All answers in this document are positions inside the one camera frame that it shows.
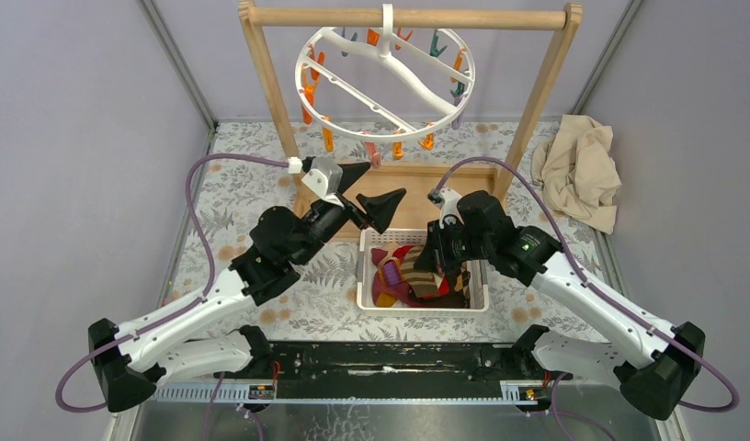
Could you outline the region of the purple orange striped sock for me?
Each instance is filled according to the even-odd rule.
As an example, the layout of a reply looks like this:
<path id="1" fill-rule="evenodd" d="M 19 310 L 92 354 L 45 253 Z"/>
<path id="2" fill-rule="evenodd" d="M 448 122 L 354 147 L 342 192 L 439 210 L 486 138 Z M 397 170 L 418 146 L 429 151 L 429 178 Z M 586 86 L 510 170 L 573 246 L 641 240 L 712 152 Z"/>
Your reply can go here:
<path id="1" fill-rule="evenodd" d="M 400 264 L 389 262 L 376 268 L 371 286 L 371 298 L 376 307 L 390 308 L 397 301 L 417 308 L 421 304 L 409 284 L 403 279 Z"/>

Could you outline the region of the brown beige striped sock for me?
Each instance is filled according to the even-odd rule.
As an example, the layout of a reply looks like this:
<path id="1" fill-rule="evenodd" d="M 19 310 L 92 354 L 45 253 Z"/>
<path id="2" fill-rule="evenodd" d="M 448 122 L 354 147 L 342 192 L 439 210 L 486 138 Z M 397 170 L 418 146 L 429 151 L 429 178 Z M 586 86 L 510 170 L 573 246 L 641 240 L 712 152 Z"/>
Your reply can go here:
<path id="1" fill-rule="evenodd" d="M 443 277 L 414 269 L 416 254 L 408 255 L 401 263 L 400 271 L 403 279 L 409 284 L 417 298 L 436 296 L 438 286 Z"/>

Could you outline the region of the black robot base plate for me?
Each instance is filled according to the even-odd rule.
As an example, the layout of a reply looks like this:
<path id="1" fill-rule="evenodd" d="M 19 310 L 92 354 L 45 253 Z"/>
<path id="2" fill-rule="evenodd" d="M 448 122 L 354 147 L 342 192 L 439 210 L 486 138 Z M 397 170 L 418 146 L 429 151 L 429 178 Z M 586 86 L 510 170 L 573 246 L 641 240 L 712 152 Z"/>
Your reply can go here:
<path id="1" fill-rule="evenodd" d="M 559 377 L 540 367 L 527 351 L 486 343 L 383 343 L 275 341 L 267 354 L 226 379 L 283 381 L 386 382 L 411 380 L 512 381 L 539 383 Z"/>

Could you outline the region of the red santa bear sock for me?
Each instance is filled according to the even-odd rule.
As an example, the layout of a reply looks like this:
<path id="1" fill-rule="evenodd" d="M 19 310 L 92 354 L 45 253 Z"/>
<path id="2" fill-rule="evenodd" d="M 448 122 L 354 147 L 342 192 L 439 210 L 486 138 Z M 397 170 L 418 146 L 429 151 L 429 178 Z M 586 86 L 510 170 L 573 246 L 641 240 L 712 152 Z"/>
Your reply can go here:
<path id="1" fill-rule="evenodd" d="M 408 255 L 420 255 L 422 251 L 422 245 L 403 245 L 392 252 L 392 258 L 402 263 Z"/>

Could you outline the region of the beige maroon toe sock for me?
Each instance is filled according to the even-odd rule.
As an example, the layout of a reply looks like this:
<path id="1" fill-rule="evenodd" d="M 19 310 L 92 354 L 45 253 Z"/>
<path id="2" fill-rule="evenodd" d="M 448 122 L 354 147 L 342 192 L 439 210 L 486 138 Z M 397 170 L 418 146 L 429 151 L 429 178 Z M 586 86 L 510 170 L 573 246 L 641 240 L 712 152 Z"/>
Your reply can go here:
<path id="1" fill-rule="evenodd" d="M 398 249 L 399 246 L 395 245 L 394 243 L 391 243 L 389 246 L 385 246 L 382 248 L 373 247 L 370 250 L 370 260 L 376 268 L 380 268 L 389 262 L 400 264 L 401 259 L 395 255 Z"/>

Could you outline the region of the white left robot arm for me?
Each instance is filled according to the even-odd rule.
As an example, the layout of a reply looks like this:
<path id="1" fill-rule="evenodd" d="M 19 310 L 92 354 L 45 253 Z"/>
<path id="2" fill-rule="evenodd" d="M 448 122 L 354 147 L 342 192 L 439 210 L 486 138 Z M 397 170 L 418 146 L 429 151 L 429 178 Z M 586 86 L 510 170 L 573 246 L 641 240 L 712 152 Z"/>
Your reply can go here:
<path id="1" fill-rule="evenodd" d="M 368 163 L 336 164 L 326 158 L 292 159 L 291 173 L 318 197 L 303 216 L 281 206 L 266 209 L 250 232 L 252 244 L 205 287 L 139 319 L 101 319 L 88 328 L 92 365 L 112 413 L 129 410 L 171 380 L 220 372 L 257 378 L 272 361 L 261 329 L 245 325 L 222 337 L 195 333 L 238 311 L 250 311 L 287 291 L 308 264 L 347 224 L 385 232 L 403 188 L 374 196 L 344 193 L 367 173 Z"/>

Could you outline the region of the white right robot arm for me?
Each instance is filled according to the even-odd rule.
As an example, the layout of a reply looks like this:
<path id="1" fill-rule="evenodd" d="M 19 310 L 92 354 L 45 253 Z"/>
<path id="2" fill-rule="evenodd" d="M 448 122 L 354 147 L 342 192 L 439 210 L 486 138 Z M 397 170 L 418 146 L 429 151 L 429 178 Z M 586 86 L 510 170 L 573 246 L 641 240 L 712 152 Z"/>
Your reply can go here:
<path id="1" fill-rule="evenodd" d="M 700 371 L 706 335 L 692 322 L 674 325 L 624 298 L 604 281 L 569 261 L 558 240 L 536 226 L 515 226 L 485 190 L 460 195 L 434 190 L 440 210 L 427 224 L 422 269 L 450 273 L 469 261 L 559 301 L 605 337 L 594 343 L 533 325 L 515 344 L 514 370 L 536 378 L 544 370 L 568 373 L 619 390 L 641 413 L 669 418 Z"/>

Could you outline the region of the dark brown sock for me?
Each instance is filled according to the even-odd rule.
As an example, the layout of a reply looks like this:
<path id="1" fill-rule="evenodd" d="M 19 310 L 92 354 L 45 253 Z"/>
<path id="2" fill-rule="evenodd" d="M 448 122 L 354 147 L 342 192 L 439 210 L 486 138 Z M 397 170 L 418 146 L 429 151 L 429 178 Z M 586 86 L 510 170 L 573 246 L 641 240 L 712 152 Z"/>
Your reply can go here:
<path id="1" fill-rule="evenodd" d="M 418 301 L 427 308 L 456 309 L 451 306 L 449 282 L 445 278 L 441 280 L 436 296 L 420 298 Z"/>

